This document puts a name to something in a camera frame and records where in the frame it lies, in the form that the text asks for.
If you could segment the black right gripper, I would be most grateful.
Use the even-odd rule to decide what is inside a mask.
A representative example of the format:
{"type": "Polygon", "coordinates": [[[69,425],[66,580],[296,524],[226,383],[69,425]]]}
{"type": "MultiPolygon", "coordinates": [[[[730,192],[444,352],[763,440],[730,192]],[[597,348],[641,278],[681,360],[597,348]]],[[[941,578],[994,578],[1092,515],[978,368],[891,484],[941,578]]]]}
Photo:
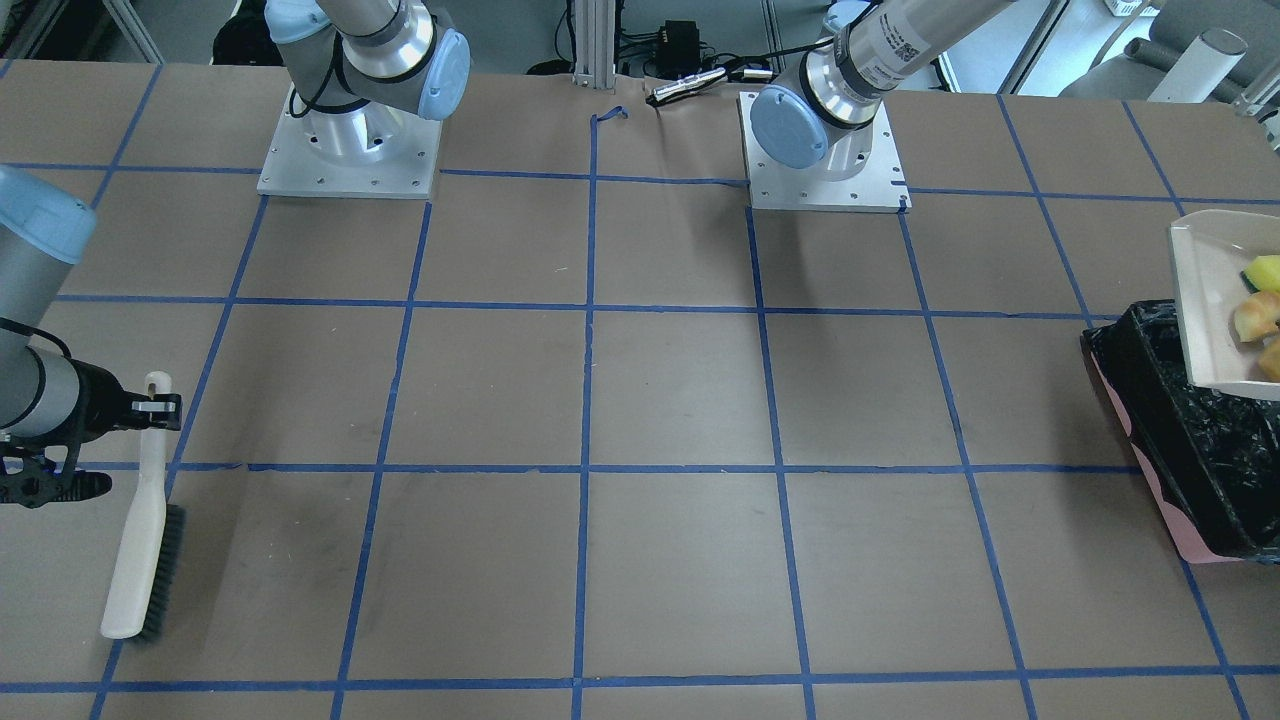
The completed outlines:
{"type": "Polygon", "coordinates": [[[108,370],[72,363],[78,395],[61,424],[64,441],[95,441],[115,430],[180,430],[182,397],[175,393],[132,395],[108,370]]]}

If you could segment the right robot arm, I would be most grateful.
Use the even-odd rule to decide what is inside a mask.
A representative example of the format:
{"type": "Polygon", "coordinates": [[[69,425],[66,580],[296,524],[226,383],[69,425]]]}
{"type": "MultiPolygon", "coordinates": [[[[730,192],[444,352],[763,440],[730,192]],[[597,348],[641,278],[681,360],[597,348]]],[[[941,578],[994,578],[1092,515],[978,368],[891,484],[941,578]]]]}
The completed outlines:
{"type": "Polygon", "coordinates": [[[115,430],[179,430],[179,395],[129,392],[41,327],[83,258],[97,224],[93,209],[27,170],[3,167],[1,223],[3,433],[46,447],[115,430]]]}

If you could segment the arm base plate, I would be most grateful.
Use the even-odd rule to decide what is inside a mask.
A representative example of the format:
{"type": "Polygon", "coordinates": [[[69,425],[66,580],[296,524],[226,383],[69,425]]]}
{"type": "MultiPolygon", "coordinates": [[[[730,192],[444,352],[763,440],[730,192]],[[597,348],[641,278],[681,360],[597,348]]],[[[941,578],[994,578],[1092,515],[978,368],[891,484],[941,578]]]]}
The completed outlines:
{"type": "Polygon", "coordinates": [[[346,114],[301,113],[287,100],[256,190],[297,199],[433,196],[443,123],[370,102],[346,114]]]}
{"type": "Polygon", "coordinates": [[[753,126],[759,99],[759,92],[739,95],[753,209],[904,214],[913,208],[886,106],[877,111],[870,126],[831,138],[818,163],[797,169],[774,159],[760,145],[753,126]]]}

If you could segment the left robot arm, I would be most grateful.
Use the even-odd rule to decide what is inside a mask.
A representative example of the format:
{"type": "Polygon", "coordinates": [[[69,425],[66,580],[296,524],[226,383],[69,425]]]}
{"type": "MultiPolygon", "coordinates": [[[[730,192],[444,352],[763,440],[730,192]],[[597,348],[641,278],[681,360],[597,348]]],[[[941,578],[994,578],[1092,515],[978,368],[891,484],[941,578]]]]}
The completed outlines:
{"type": "Polygon", "coordinates": [[[767,85],[751,133],[773,160],[819,165],[873,126],[887,94],[1010,8],[1009,1],[877,1],[767,85]]]}

